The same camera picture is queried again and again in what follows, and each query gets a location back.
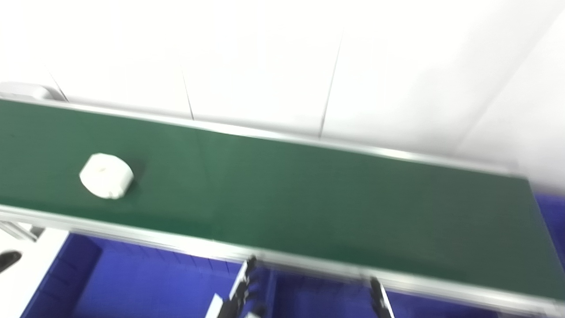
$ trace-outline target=white cylindrical object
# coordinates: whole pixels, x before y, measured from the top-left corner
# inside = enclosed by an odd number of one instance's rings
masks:
[[[95,153],[88,158],[79,177],[93,195],[119,199],[132,182],[133,172],[122,159],[111,154]]]

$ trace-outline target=white wall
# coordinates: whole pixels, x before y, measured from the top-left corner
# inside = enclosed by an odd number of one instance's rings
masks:
[[[0,0],[0,81],[511,165],[565,194],[564,6]]]

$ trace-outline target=white object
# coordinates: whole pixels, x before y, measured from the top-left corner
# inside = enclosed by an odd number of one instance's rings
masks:
[[[119,199],[132,182],[133,172],[122,159],[110,154],[95,153],[90,156],[79,177],[93,195],[104,199]]]
[[[212,302],[210,302],[210,306],[208,307],[208,311],[206,312],[206,316],[204,318],[217,318],[217,316],[220,314],[223,304],[224,301],[221,299],[220,295],[214,294]]]

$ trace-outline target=metal frame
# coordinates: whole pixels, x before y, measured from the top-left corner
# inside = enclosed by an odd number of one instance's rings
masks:
[[[231,126],[227,124],[198,122],[173,115],[154,114],[142,111],[110,109],[99,106],[69,104],[58,101],[34,101],[34,104],[64,108],[88,113],[104,114],[144,121],[172,124],[224,134],[255,137],[268,140],[285,141],[315,147],[339,149],[343,151],[370,154],[373,156],[397,160],[420,162],[424,164],[454,167],[492,174],[520,176],[509,168],[484,165],[465,160],[428,156],[386,148],[352,145],[333,140],[320,140],[311,137],[296,136],[278,132],[262,131],[253,128]],[[378,277],[388,290],[402,293],[449,299],[473,306],[490,308],[502,312],[526,313],[552,317],[565,317],[565,303],[554,299],[512,293],[475,285],[440,280],[432,277],[415,276],[391,270],[362,267],[355,264],[339,263],[312,257],[292,255],[255,247],[237,246],[207,239],[189,237],[137,227],[111,224],[107,222],[68,217],[55,213],[30,210],[25,208],[0,205],[0,219],[19,221],[37,226],[54,227],[74,233],[121,240],[125,242],[161,248],[164,250],[188,253],[212,259],[244,261],[250,255],[256,255],[267,265],[286,270],[309,273],[316,276],[332,277],[340,280],[368,281]]]
[[[15,239],[29,240],[31,242],[36,242],[39,238],[37,233],[34,231],[26,230],[23,226],[19,225],[17,222],[0,221],[0,230],[3,230],[7,234],[11,235]]]
[[[401,293],[447,299],[501,312],[565,317],[565,303],[554,299],[512,293],[432,277],[416,276],[386,269],[362,267],[356,264],[339,263],[262,248],[238,246],[186,235],[62,216],[60,214],[7,205],[0,205],[0,219],[54,227],[73,233],[120,240],[211,259],[245,261],[250,255],[255,255],[266,265],[283,270],[346,281],[366,282],[371,277],[378,277],[387,290],[399,291]]]

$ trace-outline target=aluminum rail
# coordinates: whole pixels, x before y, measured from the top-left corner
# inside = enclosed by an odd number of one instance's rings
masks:
[[[386,269],[362,267],[313,257],[282,253],[250,246],[165,233],[137,227],[62,216],[0,205],[0,220],[26,222],[73,233],[92,235],[199,257],[245,261],[255,255],[267,266],[345,281],[368,281],[377,277],[391,291],[451,300],[471,306],[522,315],[565,317],[565,303],[554,299],[467,285],[433,277],[416,276]]]

